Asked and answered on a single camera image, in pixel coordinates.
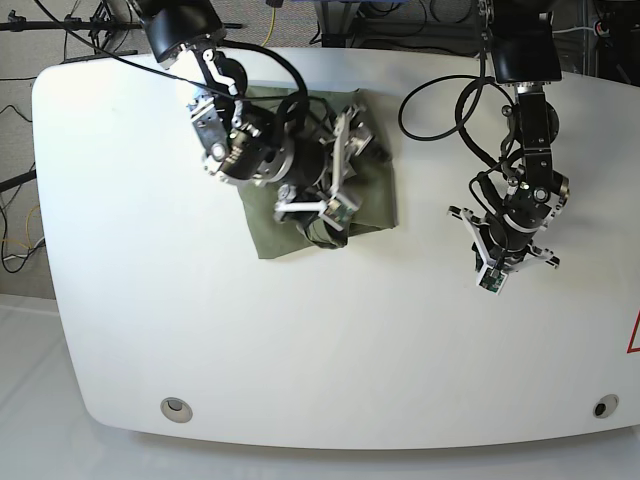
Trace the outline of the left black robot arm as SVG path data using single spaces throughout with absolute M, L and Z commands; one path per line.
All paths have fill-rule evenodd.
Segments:
M 570 196 L 568 178 L 553 166 L 559 118 L 544 91 L 562 78 L 552 8 L 550 1 L 472 4 L 480 70 L 460 93 L 448 132 L 458 134 L 486 166 L 468 184 L 484 214 L 458 207 L 449 212 L 472 236 L 477 282 L 482 287 L 532 263 L 559 265 L 552 251 L 534 243 L 535 235 L 549 227 Z M 514 90 L 502 108 L 508 132 L 498 157 L 482 149 L 466 129 L 487 87 L 500 93 Z

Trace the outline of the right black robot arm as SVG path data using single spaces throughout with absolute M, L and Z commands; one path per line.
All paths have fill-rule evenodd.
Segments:
M 156 62 L 181 96 L 205 171 L 234 186 L 257 255 L 276 259 L 397 224 L 394 169 L 367 94 L 253 88 L 208 1 L 133 1 Z

